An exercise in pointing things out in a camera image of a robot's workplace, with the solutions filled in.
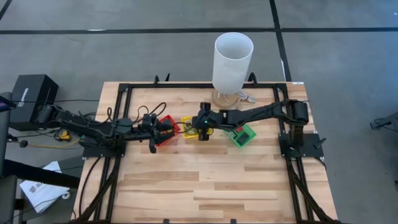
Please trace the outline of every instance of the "green block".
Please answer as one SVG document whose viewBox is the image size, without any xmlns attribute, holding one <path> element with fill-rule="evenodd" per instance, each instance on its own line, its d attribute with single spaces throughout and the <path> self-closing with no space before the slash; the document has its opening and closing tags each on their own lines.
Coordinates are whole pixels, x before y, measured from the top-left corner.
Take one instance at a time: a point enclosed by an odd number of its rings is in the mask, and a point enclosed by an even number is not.
<svg viewBox="0 0 398 224">
<path fill-rule="evenodd" d="M 247 124 L 243 126 L 243 130 L 241 132 L 237 132 L 236 129 L 224 130 L 224 132 L 235 143 L 235 145 L 240 148 L 247 145 L 254 137 L 256 137 L 256 133 Z"/>
</svg>

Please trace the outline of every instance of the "black box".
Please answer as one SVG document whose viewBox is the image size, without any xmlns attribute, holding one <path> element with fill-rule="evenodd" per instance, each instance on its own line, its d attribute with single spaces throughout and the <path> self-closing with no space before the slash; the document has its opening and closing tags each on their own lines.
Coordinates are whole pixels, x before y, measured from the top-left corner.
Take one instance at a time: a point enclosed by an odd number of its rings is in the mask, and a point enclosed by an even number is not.
<svg viewBox="0 0 398 224">
<path fill-rule="evenodd" d="M 19 75 L 12 91 L 17 106 L 11 111 L 9 126 L 18 131 L 38 130 L 33 122 L 37 112 L 53 104 L 57 92 L 58 85 L 47 75 Z"/>
</svg>

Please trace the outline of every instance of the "wooden tabletop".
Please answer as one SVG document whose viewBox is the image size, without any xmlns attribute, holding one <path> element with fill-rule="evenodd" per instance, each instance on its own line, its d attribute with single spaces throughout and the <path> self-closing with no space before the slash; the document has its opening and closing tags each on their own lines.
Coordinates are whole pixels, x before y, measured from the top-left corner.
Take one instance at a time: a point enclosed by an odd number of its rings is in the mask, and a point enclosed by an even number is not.
<svg viewBox="0 0 398 224">
<path fill-rule="evenodd" d="M 118 82 L 104 84 L 98 121 L 106 119 L 108 107 L 114 108 L 118 85 Z M 287 88 L 290 99 L 307 100 L 302 83 L 287 83 Z M 141 105 L 153 110 L 164 101 L 167 107 L 160 117 L 169 114 L 180 121 L 184 116 L 196 115 L 201 101 L 211 102 L 212 91 L 210 88 L 136 88 L 132 92 L 129 117 L 134 120 Z M 256 97 L 257 102 L 242 103 L 243 110 L 274 102 L 271 89 L 245 88 L 244 92 Z M 121 160 L 112 222 L 160 223 L 164 218 L 172 223 L 228 223 L 232 218 L 238 223 L 295 222 L 286 164 L 280 155 L 278 121 L 266 119 L 249 125 L 257 136 L 242 149 L 222 130 L 215 130 L 206 142 L 184 139 L 179 134 L 158 147 L 157 154 L 149 152 L 148 141 L 128 142 Z M 315 130 L 311 112 L 304 130 L 309 133 Z M 74 207 L 76 213 L 81 187 L 95 160 L 85 162 Z M 90 175 L 83 210 L 98 192 L 103 161 L 99 161 Z M 326 214 L 337 218 L 325 168 L 313 158 L 303 158 L 303 163 L 310 193 Z M 299 197 L 305 218 L 301 193 Z M 102 218 L 107 201 L 106 195 Z"/>
</svg>

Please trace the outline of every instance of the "white paper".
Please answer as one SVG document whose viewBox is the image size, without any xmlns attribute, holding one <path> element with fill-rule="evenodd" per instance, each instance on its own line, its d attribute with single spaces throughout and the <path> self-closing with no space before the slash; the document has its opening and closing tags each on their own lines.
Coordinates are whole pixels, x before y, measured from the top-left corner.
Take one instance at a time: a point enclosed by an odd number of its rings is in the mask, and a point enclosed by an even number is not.
<svg viewBox="0 0 398 224">
<path fill-rule="evenodd" d="M 230 32 L 215 42 L 213 86 L 224 94 L 242 89 L 253 53 L 253 43 L 244 34 Z"/>
<path fill-rule="evenodd" d="M 51 162 L 49 165 L 43 167 L 43 169 L 57 170 L 56 172 L 62 173 L 60 171 L 60 166 L 57 161 Z M 35 207 L 37 213 L 42 213 L 57 200 L 55 198 L 59 198 L 59 196 L 63 195 L 66 191 L 69 190 L 68 187 L 42 184 L 40 182 L 34 182 L 30 180 L 23 181 L 21 184 L 19 184 L 19 186 L 24 191 L 32 206 Z"/>
</svg>

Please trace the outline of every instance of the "concrete floor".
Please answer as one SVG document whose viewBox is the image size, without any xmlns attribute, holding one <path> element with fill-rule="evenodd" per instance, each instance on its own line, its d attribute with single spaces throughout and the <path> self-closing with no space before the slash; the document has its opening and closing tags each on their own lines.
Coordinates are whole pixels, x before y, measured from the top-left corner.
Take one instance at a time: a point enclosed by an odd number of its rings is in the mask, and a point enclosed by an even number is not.
<svg viewBox="0 0 398 224">
<path fill-rule="evenodd" d="M 0 0 L 0 7 L 6 0 Z M 398 27 L 397 1 L 277 0 L 282 27 Z M 273 27 L 268 1 L 13 0 L 0 30 Z M 57 99 L 98 99 L 105 81 L 211 80 L 219 34 L 0 35 L 1 91 L 20 74 L 46 73 L 60 85 Z M 255 46 L 250 72 L 284 81 L 275 34 L 248 33 Z M 369 122 L 398 111 L 398 33 L 285 33 L 293 81 L 306 84 L 324 144 L 339 219 L 398 220 L 397 133 Z M 97 103 L 62 103 L 91 112 Z M 53 144 L 47 137 L 32 142 Z M 33 166 L 80 156 L 81 150 L 21 149 L 6 157 Z M 58 218 L 70 218 L 60 207 Z M 52 223 L 44 215 L 31 223 Z"/>
</svg>

